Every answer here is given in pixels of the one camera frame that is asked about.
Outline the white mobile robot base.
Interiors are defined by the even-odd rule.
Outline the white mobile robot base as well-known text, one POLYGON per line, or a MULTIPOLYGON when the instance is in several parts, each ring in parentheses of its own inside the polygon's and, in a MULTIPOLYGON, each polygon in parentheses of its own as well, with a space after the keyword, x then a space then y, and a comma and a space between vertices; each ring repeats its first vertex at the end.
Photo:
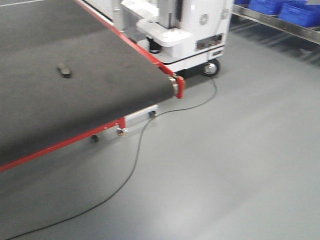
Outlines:
POLYGON ((128 39, 185 78, 214 77, 225 50, 232 0, 88 0, 128 39))

